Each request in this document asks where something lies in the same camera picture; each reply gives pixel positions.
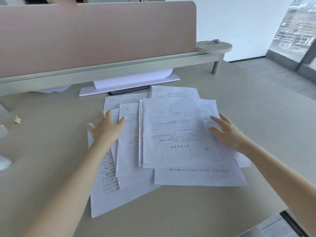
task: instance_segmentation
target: white mouse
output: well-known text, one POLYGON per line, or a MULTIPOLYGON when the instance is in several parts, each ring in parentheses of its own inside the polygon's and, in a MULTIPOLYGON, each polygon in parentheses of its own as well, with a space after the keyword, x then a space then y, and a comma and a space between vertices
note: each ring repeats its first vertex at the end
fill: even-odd
POLYGON ((12 161, 0 155, 0 170, 5 170, 12 164, 12 161))

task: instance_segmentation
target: beige desk surface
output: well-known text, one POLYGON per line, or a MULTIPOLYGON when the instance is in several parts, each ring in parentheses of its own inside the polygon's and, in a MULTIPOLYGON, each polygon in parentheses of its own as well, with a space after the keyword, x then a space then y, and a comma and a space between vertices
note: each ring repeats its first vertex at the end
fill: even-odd
MULTIPOLYGON (((231 63, 211 75, 212 65, 175 69, 181 80, 168 85, 196 87, 201 98, 216 99, 244 133, 316 184, 316 102, 231 63)), ((0 171, 1 236, 18 236, 87 151, 85 124, 103 108, 105 94, 79 97, 82 86, 1 98, 28 119, 7 124, 9 135, 0 140, 0 154, 14 161, 0 171)), ((88 202, 75 236, 235 237, 286 209, 256 168, 243 173, 247 187, 163 186, 95 219, 88 202)))

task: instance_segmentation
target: white wall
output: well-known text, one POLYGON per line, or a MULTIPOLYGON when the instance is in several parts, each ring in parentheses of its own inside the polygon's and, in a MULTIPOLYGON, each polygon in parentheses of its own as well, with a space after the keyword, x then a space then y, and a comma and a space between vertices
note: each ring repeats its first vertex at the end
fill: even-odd
POLYGON ((192 1, 197 6, 197 41, 231 43, 224 60, 234 61, 266 54, 292 0, 192 1))

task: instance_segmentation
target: forearm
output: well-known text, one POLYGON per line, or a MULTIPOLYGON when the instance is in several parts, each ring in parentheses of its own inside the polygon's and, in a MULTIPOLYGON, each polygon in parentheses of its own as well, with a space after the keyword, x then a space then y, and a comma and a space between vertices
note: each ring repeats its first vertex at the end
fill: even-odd
POLYGON ((254 163, 298 221, 316 236, 316 187, 253 142, 245 144, 242 153, 254 163))
POLYGON ((79 167, 46 204, 23 236, 73 236, 89 199, 105 149, 109 148, 109 142, 91 145, 79 167))

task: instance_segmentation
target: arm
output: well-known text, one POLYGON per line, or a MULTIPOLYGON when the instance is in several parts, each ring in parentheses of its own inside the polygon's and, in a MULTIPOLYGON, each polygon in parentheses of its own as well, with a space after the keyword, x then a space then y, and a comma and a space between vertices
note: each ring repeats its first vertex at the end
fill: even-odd
POLYGON ((316 236, 316 186, 248 139, 223 114, 220 119, 211 119, 222 129, 210 126, 210 131, 227 146, 247 156, 298 221, 316 236))
POLYGON ((89 126, 93 135, 93 144, 83 161, 46 204, 34 223, 22 235, 23 237, 64 237, 73 236, 81 219, 101 160, 111 144, 121 134, 125 118, 115 125, 111 111, 95 119, 94 128, 89 126))

